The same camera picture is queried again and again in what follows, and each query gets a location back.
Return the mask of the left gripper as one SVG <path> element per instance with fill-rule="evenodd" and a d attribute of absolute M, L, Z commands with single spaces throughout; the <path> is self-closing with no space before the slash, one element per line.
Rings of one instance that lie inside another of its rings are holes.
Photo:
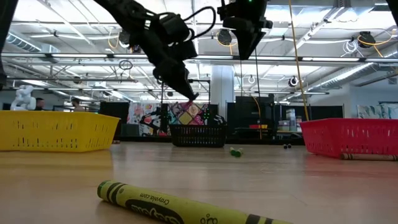
<path fill-rule="evenodd" d="M 189 100 L 197 98 L 199 94 L 193 92 L 188 82 L 189 71 L 182 62 L 198 55 L 191 40 L 169 46 L 157 34 L 142 34 L 141 48 L 149 62 L 155 65 L 152 73 L 156 79 Z"/>

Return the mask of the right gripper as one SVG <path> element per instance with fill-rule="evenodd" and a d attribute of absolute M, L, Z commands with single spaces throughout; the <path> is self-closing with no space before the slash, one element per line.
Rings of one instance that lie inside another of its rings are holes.
<path fill-rule="evenodd" d="M 268 0 L 221 0 L 217 14 L 223 26 L 236 29 L 239 58 L 247 60 L 254 52 L 258 43 L 264 37 L 264 32 L 249 32 L 241 30 L 271 29 L 273 22 L 265 17 Z"/>

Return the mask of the ceiling light bar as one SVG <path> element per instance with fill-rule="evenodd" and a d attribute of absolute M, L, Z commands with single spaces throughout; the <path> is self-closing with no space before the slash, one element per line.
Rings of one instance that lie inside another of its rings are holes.
<path fill-rule="evenodd" d="M 147 59 L 143 54 L 50 54 L 50 53 L 2 53 L 2 57 L 28 58 L 94 58 L 94 59 Z M 250 56 L 248 61 L 264 62 L 293 62 L 292 56 Z M 199 55 L 193 60 L 239 60 L 237 55 Z M 354 57 L 299 57 L 299 62 L 326 62 L 326 63 L 398 63 L 398 58 L 354 58 Z"/>

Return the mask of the colourful patchwork quilt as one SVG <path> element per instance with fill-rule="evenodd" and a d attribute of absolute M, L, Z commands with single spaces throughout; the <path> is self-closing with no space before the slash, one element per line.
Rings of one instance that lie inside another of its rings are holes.
<path fill-rule="evenodd" d="M 169 124 L 204 125 L 208 104 L 171 103 L 168 105 Z"/>

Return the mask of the white column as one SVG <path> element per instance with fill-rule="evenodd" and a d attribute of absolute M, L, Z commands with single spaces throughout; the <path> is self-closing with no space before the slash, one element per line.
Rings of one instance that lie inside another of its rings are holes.
<path fill-rule="evenodd" d="M 226 118 L 227 103 L 234 101 L 234 70 L 230 65 L 214 65 L 211 69 L 210 101 L 218 105 L 218 114 Z"/>

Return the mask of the floral patterned cloth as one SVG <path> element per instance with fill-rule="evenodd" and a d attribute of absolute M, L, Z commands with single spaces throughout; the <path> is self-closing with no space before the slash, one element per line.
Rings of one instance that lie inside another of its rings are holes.
<path fill-rule="evenodd" d="M 140 124 L 141 118 L 145 114 L 149 114 L 154 111 L 156 107 L 160 107 L 159 104 L 156 103 L 133 103 L 131 102 L 129 105 L 127 124 L 136 125 L 138 128 L 138 135 L 142 137 L 148 136 L 158 136 L 159 131 L 154 131 L 152 128 Z"/>

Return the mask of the black plastic basket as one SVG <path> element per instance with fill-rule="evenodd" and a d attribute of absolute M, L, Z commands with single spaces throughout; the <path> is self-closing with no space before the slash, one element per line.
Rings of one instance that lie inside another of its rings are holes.
<path fill-rule="evenodd" d="M 177 147 L 223 147 L 226 142 L 225 125 L 170 125 L 172 144 Z"/>

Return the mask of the black cabinet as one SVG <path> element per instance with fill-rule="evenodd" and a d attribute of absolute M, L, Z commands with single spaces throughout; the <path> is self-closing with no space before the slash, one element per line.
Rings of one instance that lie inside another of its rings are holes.
<path fill-rule="evenodd" d="M 267 124 L 267 129 L 250 129 L 251 124 Z M 239 96 L 235 103 L 235 131 L 239 137 L 272 139 L 275 133 L 274 95 Z"/>

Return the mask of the stacked storage boxes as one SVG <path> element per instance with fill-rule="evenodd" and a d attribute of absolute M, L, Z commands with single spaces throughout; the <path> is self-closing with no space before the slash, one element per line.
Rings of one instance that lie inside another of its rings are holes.
<path fill-rule="evenodd" d="M 302 117 L 297 116 L 295 114 L 294 109 L 288 109 L 286 111 L 285 115 L 286 115 L 286 118 L 283 120 L 280 120 L 278 123 L 278 130 L 301 133 L 302 128 L 300 126 L 300 123 L 302 121 Z"/>

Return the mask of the yellow plastic basket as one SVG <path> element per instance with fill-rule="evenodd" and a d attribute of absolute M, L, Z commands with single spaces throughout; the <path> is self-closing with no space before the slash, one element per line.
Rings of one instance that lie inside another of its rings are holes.
<path fill-rule="evenodd" d="M 109 149 L 119 118 L 89 112 L 0 111 L 0 151 Z"/>

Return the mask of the red plastic basket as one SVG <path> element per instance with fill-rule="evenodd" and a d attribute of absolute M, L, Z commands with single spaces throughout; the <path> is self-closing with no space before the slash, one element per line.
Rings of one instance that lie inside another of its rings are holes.
<path fill-rule="evenodd" d="M 300 123 L 307 151 L 398 156 L 398 119 L 327 118 Z"/>

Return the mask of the black metal frame stand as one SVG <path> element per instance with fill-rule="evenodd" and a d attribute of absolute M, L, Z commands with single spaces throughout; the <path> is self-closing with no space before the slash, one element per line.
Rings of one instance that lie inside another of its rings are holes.
<path fill-rule="evenodd" d="M 199 84 L 202 84 L 203 82 L 207 83 L 210 85 L 209 80 L 199 80 L 199 79 L 188 79 L 189 83 L 195 83 L 198 82 Z M 169 125 L 169 119 L 168 119 L 168 105 L 164 105 L 164 91 L 165 91 L 165 83 L 161 83 L 161 100 L 160 100 L 160 128 L 159 132 L 167 132 L 167 126 Z"/>

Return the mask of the black aluminium table frame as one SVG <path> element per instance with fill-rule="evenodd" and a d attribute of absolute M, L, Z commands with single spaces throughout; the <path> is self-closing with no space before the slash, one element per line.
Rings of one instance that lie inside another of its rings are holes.
<path fill-rule="evenodd" d="M 172 142 L 170 136 L 131 136 L 131 137 L 115 137 L 115 141 L 125 141 L 125 142 Z M 293 146 L 304 146 L 305 142 L 301 139 L 229 139 L 226 138 L 225 144 L 252 144 L 252 145 L 283 145 L 290 143 Z"/>

